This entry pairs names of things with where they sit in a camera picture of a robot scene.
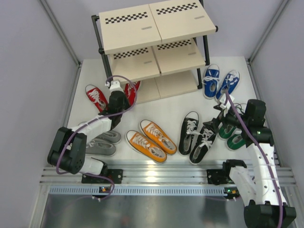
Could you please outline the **red sneaker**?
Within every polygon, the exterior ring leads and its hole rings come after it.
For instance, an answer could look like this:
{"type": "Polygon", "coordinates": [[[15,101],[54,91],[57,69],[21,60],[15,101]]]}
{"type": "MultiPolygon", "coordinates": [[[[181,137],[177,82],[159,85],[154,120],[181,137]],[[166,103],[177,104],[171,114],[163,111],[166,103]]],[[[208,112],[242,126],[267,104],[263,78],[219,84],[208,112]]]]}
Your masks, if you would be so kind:
{"type": "Polygon", "coordinates": [[[108,108],[108,101],[103,92],[97,86],[92,84],[87,85],[85,87],[85,94],[99,112],[108,108]]]}
{"type": "MultiPolygon", "coordinates": [[[[137,82],[134,82],[134,84],[135,84],[136,90],[138,90],[141,82],[137,81],[137,82]]],[[[133,86],[129,83],[125,84],[124,92],[129,101],[129,104],[133,105],[134,99],[135,99],[135,89],[133,88],[133,86]]]]}

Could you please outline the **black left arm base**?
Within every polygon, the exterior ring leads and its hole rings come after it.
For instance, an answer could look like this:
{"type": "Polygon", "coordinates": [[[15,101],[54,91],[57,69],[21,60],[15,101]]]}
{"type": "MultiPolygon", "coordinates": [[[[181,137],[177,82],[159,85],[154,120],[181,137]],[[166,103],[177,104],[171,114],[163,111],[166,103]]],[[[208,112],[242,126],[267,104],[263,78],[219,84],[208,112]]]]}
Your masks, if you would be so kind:
{"type": "MultiPolygon", "coordinates": [[[[111,179],[114,184],[121,184],[123,180],[123,169],[108,169],[105,174],[102,174],[108,179],[111,179]]],[[[97,178],[97,177],[92,177],[88,175],[82,175],[81,183],[83,184],[109,184],[110,181],[97,178]]]]}

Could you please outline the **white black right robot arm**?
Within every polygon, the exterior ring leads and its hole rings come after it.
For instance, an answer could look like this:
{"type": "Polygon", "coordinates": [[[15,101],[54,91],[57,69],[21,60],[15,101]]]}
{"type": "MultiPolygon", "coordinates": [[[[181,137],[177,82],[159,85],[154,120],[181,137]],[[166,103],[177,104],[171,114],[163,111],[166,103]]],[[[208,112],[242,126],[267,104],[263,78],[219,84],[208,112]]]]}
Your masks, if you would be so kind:
{"type": "Polygon", "coordinates": [[[265,127],[265,102],[250,99],[244,114],[239,114],[228,98],[223,97],[214,107],[217,118],[204,125],[218,131],[229,125],[241,130],[251,158],[254,177],[243,160],[228,159],[222,169],[209,169],[208,183],[233,183],[244,202],[244,220],[248,228],[286,228],[296,219],[296,210],[287,204],[280,188],[274,159],[272,131],[265,127]]]}

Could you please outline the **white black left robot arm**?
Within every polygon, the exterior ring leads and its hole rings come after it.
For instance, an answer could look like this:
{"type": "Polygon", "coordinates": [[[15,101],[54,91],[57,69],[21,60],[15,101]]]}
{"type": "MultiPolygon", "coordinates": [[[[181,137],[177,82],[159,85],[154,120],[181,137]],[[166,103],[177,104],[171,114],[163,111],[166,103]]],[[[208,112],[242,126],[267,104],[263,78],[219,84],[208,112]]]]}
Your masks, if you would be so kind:
{"type": "Polygon", "coordinates": [[[86,145],[97,136],[114,129],[121,121],[122,114],[130,109],[122,91],[113,91],[108,108],[92,120],[73,128],[58,129],[49,151],[47,162],[56,167],[59,175],[89,173],[98,183],[108,179],[103,161],[86,158],[86,145]]]}

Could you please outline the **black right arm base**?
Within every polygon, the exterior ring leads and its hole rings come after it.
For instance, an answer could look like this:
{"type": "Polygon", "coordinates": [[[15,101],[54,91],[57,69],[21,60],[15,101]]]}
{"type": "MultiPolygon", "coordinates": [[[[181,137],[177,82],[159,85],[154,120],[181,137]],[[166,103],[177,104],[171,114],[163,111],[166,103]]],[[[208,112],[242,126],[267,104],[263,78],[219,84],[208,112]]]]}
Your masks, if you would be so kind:
{"type": "Polygon", "coordinates": [[[234,184],[233,180],[229,177],[231,168],[241,166],[247,168],[243,160],[229,159],[222,163],[221,169],[207,169],[208,184],[234,184]]]}

